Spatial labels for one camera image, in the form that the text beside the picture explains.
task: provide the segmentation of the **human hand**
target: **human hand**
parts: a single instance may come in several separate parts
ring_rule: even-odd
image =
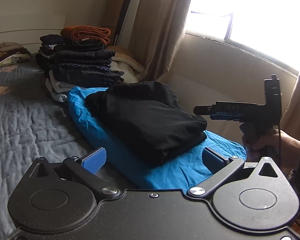
[[[247,155],[251,159],[258,158],[260,153],[257,150],[265,146],[273,146],[279,154],[279,130],[269,129],[266,135],[261,135],[258,140],[250,145],[245,136],[242,136],[242,142],[248,149]],[[297,169],[300,163],[300,141],[292,138],[284,131],[281,131],[281,166],[282,168]]]

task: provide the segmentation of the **bright window light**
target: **bright window light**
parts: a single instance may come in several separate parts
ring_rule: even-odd
[[[192,0],[186,27],[300,70],[300,0]]]

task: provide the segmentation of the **bed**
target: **bed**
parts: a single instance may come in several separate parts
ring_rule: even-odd
[[[0,239],[14,230],[8,198],[35,158],[61,162],[93,150],[73,123],[67,103],[48,96],[43,81],[33,58],[0,68]],[[109,164],[97,176],[117,187],[134,187]]]

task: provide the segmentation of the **folded orange scarf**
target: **folded orange scarf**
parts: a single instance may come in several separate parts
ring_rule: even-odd
[[[107,28],[99,28],[93,26],[74,26],[65,27],[61,31],[61,36],[74,41],[81,41],[84,39],[90,40],[101,40],[105,45],[107,45],[110,40],[109,36],[111,31]]]

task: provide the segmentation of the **blue cloth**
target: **blue cloth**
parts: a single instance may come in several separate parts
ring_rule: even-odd
[[[179,155],[166,161],[162,166],[154,167],[140,160],[111,131],[91,115],[85,106],[85,97],[106,88],[73,88],[68,94],[69,112],[79,130],[94,147],[104,147],[107,162],[124,174],[141,189],[182,189],[189,188],[204,181],[212,174],[202,164],[202,151],[211,147],[224,156],[237,155],[246,159],[244,148],[235,142],[226,140],[212,132],[205,131],[207,139]]]

